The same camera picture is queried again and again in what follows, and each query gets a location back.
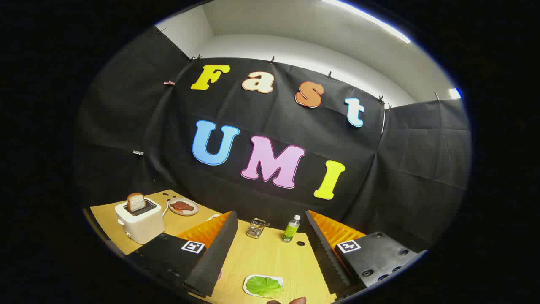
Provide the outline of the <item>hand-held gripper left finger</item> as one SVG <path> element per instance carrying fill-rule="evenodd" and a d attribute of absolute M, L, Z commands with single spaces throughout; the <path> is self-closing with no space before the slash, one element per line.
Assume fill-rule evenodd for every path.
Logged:
<path fill-rule="evenodd" d="M 167 289 L 206 298 L 213 293 L 237 229 L 237 212 L 226 212 L 177 236 L 161 233 L 126 258 Z"/>

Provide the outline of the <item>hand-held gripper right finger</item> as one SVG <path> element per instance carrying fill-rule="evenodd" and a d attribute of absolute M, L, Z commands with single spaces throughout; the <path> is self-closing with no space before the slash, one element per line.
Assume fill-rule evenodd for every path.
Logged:
<path fill-rule="evenodd" d="M 305 212 L 306 231 L 330 293 L 352 296 L 392 278 L 424 254 L 386 233 L 361 233 L 312 210 Z"/>

